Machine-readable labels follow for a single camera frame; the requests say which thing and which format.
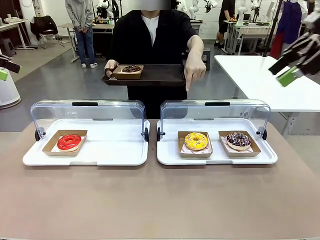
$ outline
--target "transparent lid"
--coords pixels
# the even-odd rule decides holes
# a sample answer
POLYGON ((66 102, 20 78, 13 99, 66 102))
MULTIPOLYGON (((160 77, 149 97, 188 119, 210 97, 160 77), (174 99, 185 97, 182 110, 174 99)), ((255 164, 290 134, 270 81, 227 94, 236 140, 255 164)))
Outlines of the transparent lid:
POLYGON ((165 101, 161 105, 160 136, 166 134, 174 120, 246 119, 253 123, 259 138, 265 138, 265 129, 271 114, 270 107, 261 100, 183 100, 165 101))
POLYGON ((59 124, 61 130, 79 129, 85 124, 121 121, 141 124, 145 136, 145 106, 140 101, 114 100, 42 100, 32 105, 31 116, 41 139, 46 131, 59 124))

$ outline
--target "person in gray hoodie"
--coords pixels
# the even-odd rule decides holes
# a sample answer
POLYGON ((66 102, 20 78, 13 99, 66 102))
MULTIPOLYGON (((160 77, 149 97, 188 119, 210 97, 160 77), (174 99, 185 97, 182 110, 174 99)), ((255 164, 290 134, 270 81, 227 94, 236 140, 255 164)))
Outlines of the person in gray hoodie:
POLYGON ((95 60, 94 36, 92 21, 94 10, 90 0, 65 0, 65 7, 74 26, 78 43, 78 52, 82 68, 87 67, 85 44, 90 59, 90 68, 94 69, 98 64, 95 60))

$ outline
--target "yellow frosting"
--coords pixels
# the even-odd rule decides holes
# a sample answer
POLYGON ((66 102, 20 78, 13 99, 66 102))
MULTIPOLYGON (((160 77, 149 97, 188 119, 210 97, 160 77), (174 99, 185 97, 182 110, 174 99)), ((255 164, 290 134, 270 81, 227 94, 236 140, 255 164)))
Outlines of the yellow frosting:
POLYGON ((193 132, 185 136, 184 143, 188 148, 202 150, 208 145, 208 138, 199 132, 193 132))

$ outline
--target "red donut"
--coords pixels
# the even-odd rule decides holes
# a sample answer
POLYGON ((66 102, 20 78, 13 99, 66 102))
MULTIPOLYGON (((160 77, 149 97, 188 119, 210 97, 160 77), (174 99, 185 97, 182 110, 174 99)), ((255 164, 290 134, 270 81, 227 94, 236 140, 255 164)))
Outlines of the red donut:
POLYGON ((81 140, 77 134, 65 135, 58 140, 57 147, 61 152, 72 152, 78 149, 81 140))

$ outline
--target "donut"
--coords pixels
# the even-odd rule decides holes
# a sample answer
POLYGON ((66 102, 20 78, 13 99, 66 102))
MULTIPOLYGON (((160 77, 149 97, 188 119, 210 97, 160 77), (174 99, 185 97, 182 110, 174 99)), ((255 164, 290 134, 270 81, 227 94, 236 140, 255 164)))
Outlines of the donut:
POLYGON ((243 133, 232 132, 226 136, 226 143, 234 150, 244 151, 250 147, 252 141, 243 133))
POLYGON ((202 133, 192 132, 185 136, 184 143, 188 149, 200 151, 208 146, 208 138, 202 133))
POLYGON ((126 66, 122 69, 122 72, 126 73, 126 74, 134 74, 139 71, 141 71, 141 67, 139 67, 137 65, 126 66))
POLYGON ((56 145, 61 152, 73 152, 79 148, 81 140, 81 136, 69 134, 61 137, 56 145))

